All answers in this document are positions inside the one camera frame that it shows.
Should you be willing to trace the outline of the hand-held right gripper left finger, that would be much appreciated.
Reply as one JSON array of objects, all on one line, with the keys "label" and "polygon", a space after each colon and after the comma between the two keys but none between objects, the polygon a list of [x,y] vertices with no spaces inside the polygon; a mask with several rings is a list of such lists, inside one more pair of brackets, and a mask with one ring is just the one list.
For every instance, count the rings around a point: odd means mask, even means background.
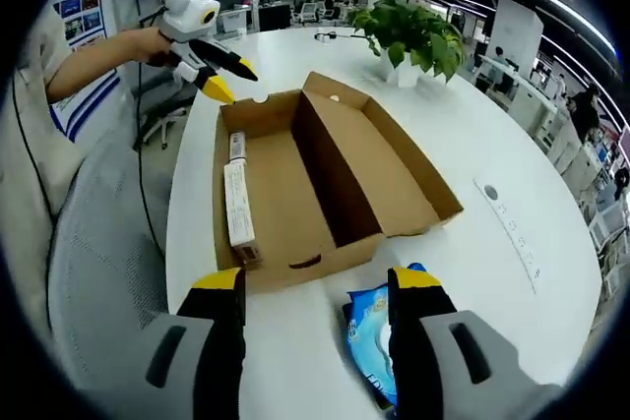
[{"label": "hand-held right gripper left finger", "polygon": [[125,337],[84,392],[106,419],[237,419],[244,326],[245,271],[207,274],[176,314]]}]

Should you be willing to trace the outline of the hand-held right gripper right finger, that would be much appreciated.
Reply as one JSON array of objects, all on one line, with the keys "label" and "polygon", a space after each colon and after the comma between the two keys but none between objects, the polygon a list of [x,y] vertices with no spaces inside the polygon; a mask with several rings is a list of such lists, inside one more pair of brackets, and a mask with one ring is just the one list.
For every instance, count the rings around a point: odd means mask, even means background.
[{"label": "hand-held right gripper right finger", "polygon": [[535,419],[560,396],[521,369],[501,333],[456,310],[428,272],[391,268],[388,291],[398,418]]}]

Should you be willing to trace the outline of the person's left hand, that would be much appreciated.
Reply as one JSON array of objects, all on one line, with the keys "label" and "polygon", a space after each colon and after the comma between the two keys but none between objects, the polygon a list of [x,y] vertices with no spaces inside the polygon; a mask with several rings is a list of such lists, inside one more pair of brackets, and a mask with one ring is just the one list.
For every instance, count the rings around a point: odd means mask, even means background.
[{"label": "person's left hand", "polygon": [[150,66],[163,66],[171,42],[157,27],[132,30],[133,59]]}]

